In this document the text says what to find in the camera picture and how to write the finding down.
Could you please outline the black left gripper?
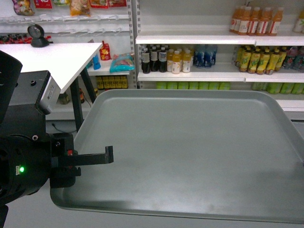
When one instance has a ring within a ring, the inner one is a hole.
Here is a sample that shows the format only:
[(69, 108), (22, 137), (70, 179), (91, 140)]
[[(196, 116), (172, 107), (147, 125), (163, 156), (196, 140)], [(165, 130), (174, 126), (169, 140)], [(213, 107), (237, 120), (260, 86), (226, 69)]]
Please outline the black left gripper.
[(104, 153), (81, 154), (74, 150), (74, 138), (70, 133), (54, 133), (51, 139), (51, 173), (52, 189), (72, 187), (81, 169), (76, 166), (110, 164), (114, 162), (113, 146), (106, 146)]

